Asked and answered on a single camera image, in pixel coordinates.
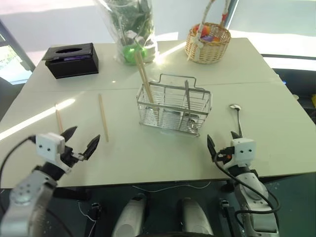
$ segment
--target floor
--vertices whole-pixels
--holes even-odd
[[[15,94],[21,89],[16,87]],[[13,100],[1,100],[1,111],[4,115]],[[203,187],[208,182],[191,182],[191,185]],[[204,189],[190,187],[178,187],[157,193],[145,193],[148,195],[149,216],[146,219],[145,233],[163,233],[179,231],[179,220],[176,204],[181,198],[190,197],[196,200],[204,209],[214,233],[217,237],[229,237],[229,231],[225,219],[219,212],[219,198],[227,199],[231,205],[238,209],[234,194],[220,192],[224,182],[212,182]],[[146,190],[159,190],[170,186],[187,183],[165,183],[139,185]],[[280,236],[281,237],[315,237],[316,236],[316,173],[303,174],[285,178],[266,185],[279,199],[282,208],[279,211]],[[114,224],[120,212],[128,201],[139,193],[144,193],[131,185],[109,186],[91,188],[91,200],[82,202],[81,207],[86,213],[94,202],[99,202],[103,207],[101,219],[96,227],[96,237],[111,236]],[[9,191],[1,193],[5,206],[8,205]],[[83,237],[86,217],[82,216],[78,209],[78,202],[53,198],[50,210],[69,227],[75,237]],[[47,216],[43,236],[66,237],[67,233],[51,216]]]

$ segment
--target spoon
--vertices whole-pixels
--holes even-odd
[[[240,119],[239,119],[239,111],[241,110],[241,106],[238,104],[231,104],[229,107],[233,110],[237,111],[237,118],[238,118],[238,128],[239,128],[239,136],[242,137],[242,131],[241,131],[241,125],[240,125]]]

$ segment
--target tissue box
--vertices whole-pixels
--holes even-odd
[[[43,60],[56,79],[99,73],[93,43],[49,48]]]

